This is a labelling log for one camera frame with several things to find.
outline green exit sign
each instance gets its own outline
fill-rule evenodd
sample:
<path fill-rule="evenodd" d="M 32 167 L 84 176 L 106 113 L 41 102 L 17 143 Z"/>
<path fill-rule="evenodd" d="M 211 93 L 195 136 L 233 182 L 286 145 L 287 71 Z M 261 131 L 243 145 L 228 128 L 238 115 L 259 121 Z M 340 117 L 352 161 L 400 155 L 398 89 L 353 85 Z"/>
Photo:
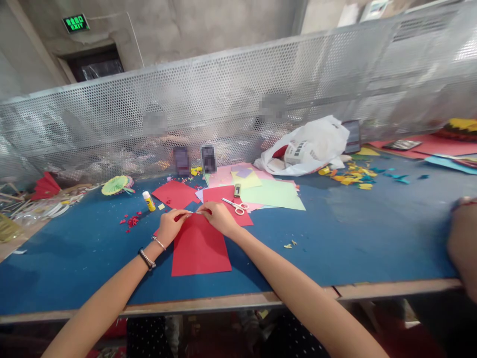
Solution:
<path fill-rule="evenodd" d="M 65 24 L 68 33 L 89 30 L 88 23 L 86 22 L 86 17 L 83 14 L 65 17 L 63 19 L 63 23 Z"/>

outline yellow glue stick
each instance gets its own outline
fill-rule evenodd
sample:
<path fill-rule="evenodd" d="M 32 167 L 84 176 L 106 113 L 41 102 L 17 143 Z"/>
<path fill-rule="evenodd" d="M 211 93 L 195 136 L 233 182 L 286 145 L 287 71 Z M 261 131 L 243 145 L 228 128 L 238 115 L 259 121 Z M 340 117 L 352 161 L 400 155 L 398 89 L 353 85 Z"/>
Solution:
<path fill-rule="evenodd" d="M 148 204 L 148 209 L 149 211 L 154 211 L 156 209 L 156 206 L 154 205 L 153 200 L 151 199 L 151 196 L 149 195 L 148 191 L 143 192 L 143 198 Z"/>

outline light green paper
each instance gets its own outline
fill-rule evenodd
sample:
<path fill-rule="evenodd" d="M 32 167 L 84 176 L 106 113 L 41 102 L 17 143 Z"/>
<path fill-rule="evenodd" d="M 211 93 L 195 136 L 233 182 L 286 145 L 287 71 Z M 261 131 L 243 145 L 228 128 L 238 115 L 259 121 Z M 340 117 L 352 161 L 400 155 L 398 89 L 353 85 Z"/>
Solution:
<path fill-rule="evenodd" d="M 306 210 L 295 186 L 286 181 L 262 180 L 262 186 L 242 189 L 240 198 L 246 203 Z"/>

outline plastic bag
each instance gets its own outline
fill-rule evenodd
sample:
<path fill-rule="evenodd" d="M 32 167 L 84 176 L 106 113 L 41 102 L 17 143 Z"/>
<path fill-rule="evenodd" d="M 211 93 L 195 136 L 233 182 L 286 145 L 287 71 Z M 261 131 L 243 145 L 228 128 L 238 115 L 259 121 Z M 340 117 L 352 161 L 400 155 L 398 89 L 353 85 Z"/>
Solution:
<path fill-rule="evenodd" d="M 332 163 L 344 168 L 349 131 L 332 115 L 314 120 L 284 135 L 262 153 L 254 165 L 274 175 L 299 177 Z"/>

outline bracelet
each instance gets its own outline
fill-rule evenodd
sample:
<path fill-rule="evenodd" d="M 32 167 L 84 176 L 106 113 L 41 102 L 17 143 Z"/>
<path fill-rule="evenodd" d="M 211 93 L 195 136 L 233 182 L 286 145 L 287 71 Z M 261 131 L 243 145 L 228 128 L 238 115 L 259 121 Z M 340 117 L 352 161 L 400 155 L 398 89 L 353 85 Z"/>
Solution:
<path fill-rule="evenodd" d="M 154 241 L 156 241 L 156 242 L 162 247 L 162 249 L 165 251 L 164 245 L 158 240 L 158 237 L 157 237 L 157 236 L 154 236 L 154 235 L 153 235 L 152 239 L 153 239 Z"/>
<path fill-rule="evenodd" d="M 146 265 L 148 266 L 148 271 L 151 271 L 152 269 L 156 268 L 156 263 L 151 261 L 146 254 L 143 251 L 143 248 L 140 248 L 138 251 L 138 255 L 141 256 L 141 258 L 144 260 Z"/>

